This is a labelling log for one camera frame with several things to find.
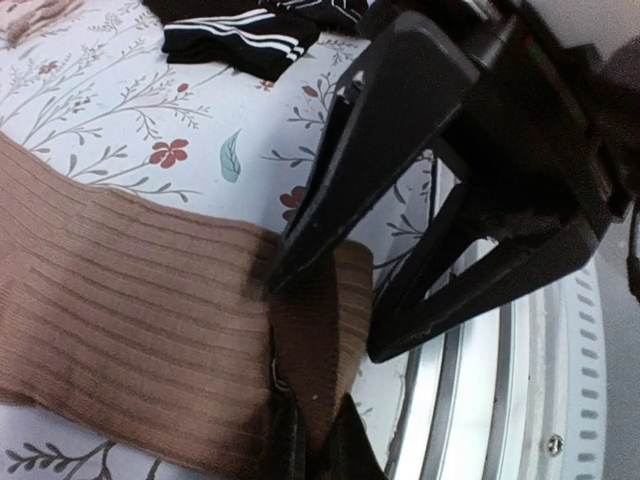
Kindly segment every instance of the black fabric with white stripes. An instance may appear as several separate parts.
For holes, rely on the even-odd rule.
[[[320,26],[354,31],[366,0],[144,0],[164,24],[169,63],[223,61],[275,81],[303,56]]]

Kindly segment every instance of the gray surface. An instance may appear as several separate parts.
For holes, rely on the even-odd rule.
[[[640,306],[627,288],[628,231],[614,226],[596,256],[607,345],[605,480],[640,480]]]

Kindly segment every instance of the floral pattern fabric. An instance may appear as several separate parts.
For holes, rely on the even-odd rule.
[[[366,42],[323,34],[277,83],[224,64],[167,65],[139,0],[87,0],[18,48],[0,44],[0,130],[67,177],[282,231],[304,194],[336,81]],[[425,153],[356,227],[384,285],[426,227]],[[406,358],[364,361],[354,397],[384,464]],[[0,406],[0,478],[191,480],[37,408]]]

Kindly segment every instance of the brown ribbed cloth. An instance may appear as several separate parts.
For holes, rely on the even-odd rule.
[[[0,400],[39,404],[186,467],[253,478],[273,414],[261,293],[276,241],[246,223],[81,186],[0,134]],[[283,365],[323,355],[327,332],[326,379],[313,365],[285,374],[309,394],[298,399],[303,416],[324,416],[313,448],[355,378],[371,308],[369,251],[345,243],[334,258],[335,271],[301,285],[335,298],[307,288],[302,303],[272,301],[272,321],[293,309],[284,323],[297,338],[305,326],[294,315],[321,313]]]

